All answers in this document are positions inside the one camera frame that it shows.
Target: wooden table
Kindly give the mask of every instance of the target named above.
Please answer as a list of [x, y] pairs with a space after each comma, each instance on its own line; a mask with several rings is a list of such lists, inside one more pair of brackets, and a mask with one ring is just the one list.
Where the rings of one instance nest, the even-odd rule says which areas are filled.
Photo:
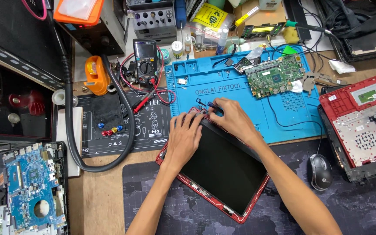
[[[335, 58], [333, 51], [324, 51], [321, 54]], [[196, 54], [196, 58], [213, 56], [215, 51], [202, 51]], [[318, 68], [321, 66], [320, 59], [314, 54]], [[313, 68], [309, 54], [306, 58], [310, 67]], [[341, 78], [348, 83], [355, 83], [376, 75], [376, 59], [354, 63], [357, 72], [337, 74], [327, 61], [323, 59], [324, 67], [321, 73]], [[166, 86], [165, 81], [159, 84]], [[131, 153], [124, 161], [114, 169], [102, 173], [84, 172], [81, 177], [69, 179], [69, 222], [72, 234], [79, 235], [122, 235], [124, 234], [123, 212], [123, 179], [122, 169], [127, 164], [154, 161], [158, 151]], [[87, 158], [88, 165], [99, 166], [111, 162], [117, 155]]]

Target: computer mouse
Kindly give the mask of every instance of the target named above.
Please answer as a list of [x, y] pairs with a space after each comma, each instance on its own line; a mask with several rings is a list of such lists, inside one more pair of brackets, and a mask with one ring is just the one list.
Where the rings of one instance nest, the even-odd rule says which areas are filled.
[[321, 154], [313, 154], [307, 162], [307, 177], [316, 190], [326, 190], [332, 184], [332, 166]]

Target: digital multimeter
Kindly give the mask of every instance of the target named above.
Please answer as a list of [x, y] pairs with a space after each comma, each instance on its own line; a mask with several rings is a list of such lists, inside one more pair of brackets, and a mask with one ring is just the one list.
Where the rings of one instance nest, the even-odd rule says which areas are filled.
[[133, 39], [134, 57], [136, 58], [137, 79], [140, 83], [148, 83], [158, 75], [158, 56], [156, 41]]

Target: hand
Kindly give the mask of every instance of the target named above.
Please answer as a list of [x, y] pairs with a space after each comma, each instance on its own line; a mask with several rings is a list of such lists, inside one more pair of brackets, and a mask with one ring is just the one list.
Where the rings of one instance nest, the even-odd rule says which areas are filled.
[[195, 117], [190, 126], [194, 116], [195, 112], [189, 114], [183, 112], [170, 120], [168, 148], [162, 166], [169, 168], [174, 174], [180, 172], [198, 148], [203, 127], [198, 125], [204, 115]]
[[255, 130], [249, 116], [240, 107], [239, 102], [226, 98], [216, 98], [213, 103], [224, 111], [224, 115], [220, 117], [214, 113], [213, 108], [209, 107], [208, 113], [213, 122], [241, 139], [248, 146], [251, 146], [254, 141], [263, 140], [261, 134]]

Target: orange container lid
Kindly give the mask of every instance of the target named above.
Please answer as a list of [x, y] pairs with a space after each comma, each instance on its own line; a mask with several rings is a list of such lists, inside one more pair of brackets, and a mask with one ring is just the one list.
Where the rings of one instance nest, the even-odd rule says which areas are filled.
[[96, 25], [98, 24], [99, 16], [101, 15], [102, 5], [104, 4], [104, 0], [97, 0], [94, 8], [92, 8], [91, 14], [87, 20], [67, 16], [64, 14], [59, 13], [59, 7], [62, 5], [63, 0], [59, 1], [58, 7], [56, 8], [55, 14], [53, 18], [58, 22], [63, 23], [72, 23], [72, 24], [85, 24], [85, 25]]

